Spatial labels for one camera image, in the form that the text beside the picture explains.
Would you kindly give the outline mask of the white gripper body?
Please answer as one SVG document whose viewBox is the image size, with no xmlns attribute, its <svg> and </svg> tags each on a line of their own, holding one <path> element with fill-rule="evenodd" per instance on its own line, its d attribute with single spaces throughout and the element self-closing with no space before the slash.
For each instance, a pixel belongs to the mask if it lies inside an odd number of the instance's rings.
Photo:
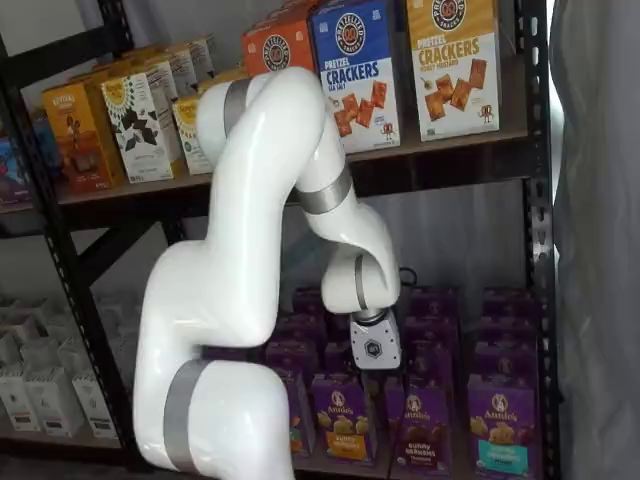
<svg viewBox="0 0 640 480">
<path fill-rule="evenodd" d="M 362 324 L 351 320 L 352 355 L 360 370 L 394 370 L 400 367 L 402 346 L 394 315 Z"/>
</svg>

